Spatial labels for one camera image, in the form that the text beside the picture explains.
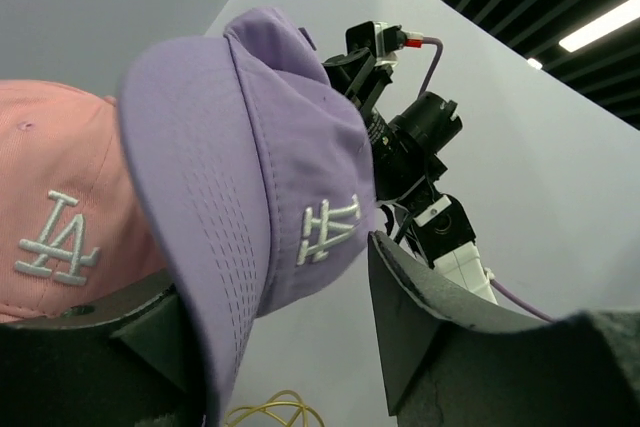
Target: yellow cable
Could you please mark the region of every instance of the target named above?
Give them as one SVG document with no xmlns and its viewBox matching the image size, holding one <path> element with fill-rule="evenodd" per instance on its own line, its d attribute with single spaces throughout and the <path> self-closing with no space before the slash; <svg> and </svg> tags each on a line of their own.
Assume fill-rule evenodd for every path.
<svg viewBox="0 0 640 427">
<path fill-rule="evenodd" d="M 286 395 L 293 397 L 295 399 L 295 402 L 287 401 L 287 400 L 278 400 L 280 397 L 284 397 Z M 278 406 L 296 407 L 296 411 L 293 413 L 293 416 L 288 421 L 286 421 L 282 419 L 280 416 L 274 414 L 273 412 L 269 412 L 269 409 L 273 407 L 278 407 Z M 240 414 L 235 419 L 231 420 L 231 418 L 234 415 L 239 414 L 240 412 L 243 412 L 243 413 Z M 318 412 L 316 412 L 313 408 L 306 405 L 302 400 L 302 397 L 300 397 L 300 395 L 294 392 L 293 390 L 282 390 L 278 392 L 276 395 L 274 395 L 273 397 L 271 397 L 266 403 L 262 405 L 257 405 L 257 406 L 243 405 L 240 407 L 236 407 L 235 409 L 229 411 L 225 416 L 224 427 L 237 427 L 238 425 L 240 425 L 242 421 L 244 421 L 248 417 L 251 417 L 254 414 L 268 415 L 272 419 L 277 420 L 280 423 L 280 425 L 283 425 L 284 427 L 294 427 L 296 420 L 298 420 L 298 418 L 300 418 L 301 415 L 302 415 L 302 427 L 311 427 L 311 424 L 309 424 L 309 417 L 310 417 L 309 414 L 311 414 L 311 416 L 313 416 L 318 422 L 319 427 L 325 427 L 324 422 L 320 417 L 320 415 L 318 414 Z"/>
</svg>

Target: white wall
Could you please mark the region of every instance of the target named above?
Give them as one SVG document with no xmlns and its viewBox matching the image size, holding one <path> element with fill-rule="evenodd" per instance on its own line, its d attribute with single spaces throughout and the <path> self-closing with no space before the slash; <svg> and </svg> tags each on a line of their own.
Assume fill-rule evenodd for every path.
<svg viewBox="0 0 640 427">
<path fill-rule="evenodd" d="M 227 0 L 0 0 L 0 78 L 111 94 L 152 43 L 203 33 Z"/>
<path fill-rule="evenodd" d="M 465 124 L 442 153 L 441 188 L 465 206 L 485 265 L 552 315 L 640 304 L 638 132 L 438 0 L 230 0 L 208 34 L 257 5 L 306 26 L 323 59 L 366 20 L 441 38 L 431 89 L 459 102 Z M 430 58 L 401 54 L 380 102 L 387 118 L 412 102 Z M 294 388 L 327 425 L 391 425 L 377 355 L 363 257 L 329 289 L 257 323 L 232 403 Z"/>
</svg>

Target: cap brim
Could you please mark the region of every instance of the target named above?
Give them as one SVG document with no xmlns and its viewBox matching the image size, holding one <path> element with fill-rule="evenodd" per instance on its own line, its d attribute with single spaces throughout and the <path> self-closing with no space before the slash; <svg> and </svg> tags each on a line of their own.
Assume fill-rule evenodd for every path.
<svg viewBox="0 0 640 427">
<path fill-rule="evenodd" d="M 194 322 L 207 415 L 226 406 L 269 265 L 270 221 L 245 99 L 224 38 L 153 47 L 123 78 L 119 115 L 140 203 Z"/>
</svg>

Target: linear light fixture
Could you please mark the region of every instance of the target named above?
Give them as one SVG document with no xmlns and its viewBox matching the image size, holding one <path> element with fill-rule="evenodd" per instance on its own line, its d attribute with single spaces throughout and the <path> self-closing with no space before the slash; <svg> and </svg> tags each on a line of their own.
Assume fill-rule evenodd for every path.
<svg viewBox="0 0 640 427">
<path fill-rule="evenodd" d="M 542 68 L 542 64 L 538 62 L 536 59 L 534 59 L 533 57 L 531 57 L 530 59 L 527 59 L 527 63 L 534 69 L 540 70 Z"/>
<path fill-rule="evenodd" d="M 640 0 L 627 0 L 606 14 L 566 36 L 559 44 L 569 52 L 590 44 L 614 30 L 640 18 Z"/>
</svg>

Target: baseball cap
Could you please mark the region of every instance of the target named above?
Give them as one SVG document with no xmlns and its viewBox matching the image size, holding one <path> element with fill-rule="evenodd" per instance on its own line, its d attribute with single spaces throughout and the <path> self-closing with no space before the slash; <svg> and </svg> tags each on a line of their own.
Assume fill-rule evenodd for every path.
<svg viewBox="0 0 640 427">
<path fill-rule="evenodd" d="M 129 178 L 113 102 L 0 81 L 0 322 L 55 317 L 166 266 Z"/>
<path fill-rule="evenodd" d="M 308 34 L 275 8 L 246 12 L 219 38 L 153 46 L 118 103 L 129 172 L 200 343 L 214 425 L 254 319 L 327 286 L 364 251 L 375 211 L 366 128 Z"/>
</svg>

